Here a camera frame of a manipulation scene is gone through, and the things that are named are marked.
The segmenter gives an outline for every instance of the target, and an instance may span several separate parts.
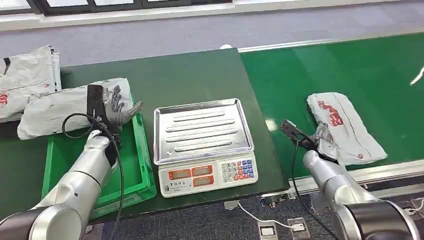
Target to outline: electronic scale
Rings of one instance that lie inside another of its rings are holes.
[[[255,183],[254,144],[240,100],[157,108],[153,162],[165,198]]]

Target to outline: metal bracket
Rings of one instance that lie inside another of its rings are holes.
[[[375,166],[363,169],[357,169],[349,171],[353,179],[360,185],[380,183],[390,180],[412,178],[418,176],[424,176],[424,159],[402,162],[397,164],[385,165],[385,166]],[[273,193],[267,193],[261,195],[262,199],[288,195],[288,197],[295,197],[296,191],[293,186],[291,179],[289,180],[290,189],[286,191],[279,191]],[[296,178],[296,185],[299,190],[300,195],[306,195],[311,193],[317,193],[320,190],[318,189],[317,184],[311,176],[299,177]],[[392,189],[385,189],[372,192],[372,194],[378,198],[387,198],[392,196],[399,196],[410,193],[419,193],[424,192],[424,183],[396,187]]]
[[[314,192],[309,195],[310,206],[314,213],[319,213],[329,206],[326,198],[321,194],[321,192]]]
[[[295,199],[296,196],[291,194],[291,193],[284,193],[284,194],[277,194],[277,195],[272,195],[272,196],[268,196],[268,197],[262,197],[259,202],[260,204],[262,204],[262,206],[268,206],[270,208],[275,208],[276,205],[280,202],[283,202],[285,200],[289,200],[289,199]]]
[[[233,210],[239,205],[239,200],[234,201],[225,201],[224,208],[225,210]]]

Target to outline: white cable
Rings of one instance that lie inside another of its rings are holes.
[[[413,85],[416,82],[418,82],[418,80],[420,80],[423,77],[423,74],[424,74],[424,67],[421,68],[421,71],[419,71],[418,75],[410,82],[409,85]]]
[[[424,198],[421,199],[421,206],[419,206],[419,208],[413,208],[413,209],[411,209],[411,211],[417,211],[417,212],[419,212],[423,208],[424,208]]]
[[[283,226],[283,227],[285,227],[285,228],[293,229],[293,227],[292,227],[292,226],[284,225],[284,224],[282,224],[281,222],[276,221],[276,220],[260,220],[260,219],[258,219],[257,217],[253,216],[250,212],[248,212],[246,209],[244,209],[244,208],[242,207],[242,205],[240,205],[240,202],[238,203],[238,206],[241,208],[241,210],[243,210],[245,213],[247,213],[249,216],[251,216],[252,218],[254,218],[254,219],[255,219],[256,221],[258,221],[258,222],[261,222],[261,223],[276,223],[276,224],[278,224],[278,225],[280,225],[280,226]]]

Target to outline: gray carpet floor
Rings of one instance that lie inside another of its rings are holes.
[[[52,44],[65,67],[214,50],[224,44],[243,48],[417,28],[424,28],[421,0],[0,32],[0,57]],[[262,207],[256,197],[241,204],[259,218],[282,223],[304,217],[311,239],[331,239],[297,200],[285,201],[275,209]],[[328,211],[319,215],[331,225]],[[86,239],[107,240],[113,226],[95,226]],[[277,229],[279,239],[292,239],[286,229]],[[258,230],[256,221],[241,209],[224,210],[222,203],[215,203],[123,220],[115,239],[257,240]]]
[[[424,2],[390,2],[0,32],[0,57],[52,44],[61,66],[424,28]]]

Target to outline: green plastic crate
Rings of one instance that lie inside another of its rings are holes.
[[[72,131],[70,134],[77,136],[86,131],[87,128]],[[48,137],[41,198],[49,193],[75,163],[84,149],[86,140],[86,137],[73,139],[63,134]],[[123,207],[125,208],[151,199],[156,195],[155,180],[140,113],[133,117],[131,122],[123,126],[121,143],[122,148],[119,153],[123,165]],[[100,198],[91,212],[90,219],[116,211],[119,207],[120,196],[121,179],[120,171],[117,168],[110,176],[106,186],[102,188]]]

